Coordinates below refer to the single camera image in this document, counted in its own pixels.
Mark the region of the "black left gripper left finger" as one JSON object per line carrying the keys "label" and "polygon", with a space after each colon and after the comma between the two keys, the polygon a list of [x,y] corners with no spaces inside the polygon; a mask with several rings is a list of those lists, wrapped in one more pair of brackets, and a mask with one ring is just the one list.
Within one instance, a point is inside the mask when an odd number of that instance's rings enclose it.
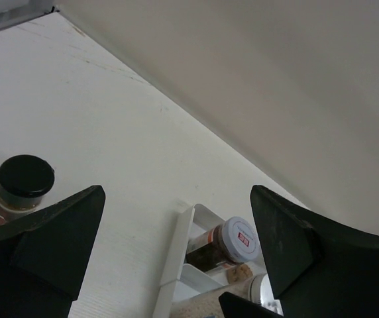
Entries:
{"label": "black left gripper left finger", "polygon": [[67,317],[105,205],[93,185],[0,226],[0,317]]}

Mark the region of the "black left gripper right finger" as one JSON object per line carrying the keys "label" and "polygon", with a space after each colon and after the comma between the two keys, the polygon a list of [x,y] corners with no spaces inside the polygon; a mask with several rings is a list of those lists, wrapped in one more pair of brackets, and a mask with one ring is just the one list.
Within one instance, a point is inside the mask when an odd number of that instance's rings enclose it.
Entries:
{"label": "black left gripper right finger", "polygon": [[252,214],[285,317],[379,317],[379,236],[316,214],[262,185]]}

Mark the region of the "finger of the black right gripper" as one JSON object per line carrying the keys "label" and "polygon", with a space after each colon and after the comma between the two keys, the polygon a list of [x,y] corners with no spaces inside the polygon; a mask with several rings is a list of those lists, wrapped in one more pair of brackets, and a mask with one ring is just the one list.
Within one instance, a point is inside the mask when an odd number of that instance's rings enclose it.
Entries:
{"label": "finger of the black right gripper", "polygon": [[229,292],[219,296],[219,304],[225,318],[282,318],[278,313]]}

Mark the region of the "white cap blue label jar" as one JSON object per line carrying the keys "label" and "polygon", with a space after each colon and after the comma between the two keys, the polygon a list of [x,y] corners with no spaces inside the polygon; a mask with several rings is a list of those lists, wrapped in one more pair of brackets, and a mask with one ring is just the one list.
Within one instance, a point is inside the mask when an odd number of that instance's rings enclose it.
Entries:
{"label": "white cap blue label jar", "polygon": [[173,304],[170,317],[283,317],[266,274]]}

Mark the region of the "pink cap spice jar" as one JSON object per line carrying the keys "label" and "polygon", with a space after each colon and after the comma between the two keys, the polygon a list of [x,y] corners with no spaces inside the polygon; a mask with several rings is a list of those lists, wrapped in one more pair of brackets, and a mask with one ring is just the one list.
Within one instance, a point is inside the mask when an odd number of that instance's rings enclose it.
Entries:
{"label": "pink cap spice jar", "polygon": [[229,284],[236,284],[253,277],[253,272],[248,264],[240,264],[228,269],[226,277]]}

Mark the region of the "grey lid sauce jar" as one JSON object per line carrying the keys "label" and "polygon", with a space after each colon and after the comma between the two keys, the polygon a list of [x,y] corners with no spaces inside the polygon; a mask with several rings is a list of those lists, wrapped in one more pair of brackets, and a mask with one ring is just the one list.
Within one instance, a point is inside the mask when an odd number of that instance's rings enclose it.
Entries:
{"label": "grey lid sauce jar", "polygon": [[253,261],[259,254],[260,243],[251,225],[241,217],[231,217],[189,239],[186,262],[208,273]]}

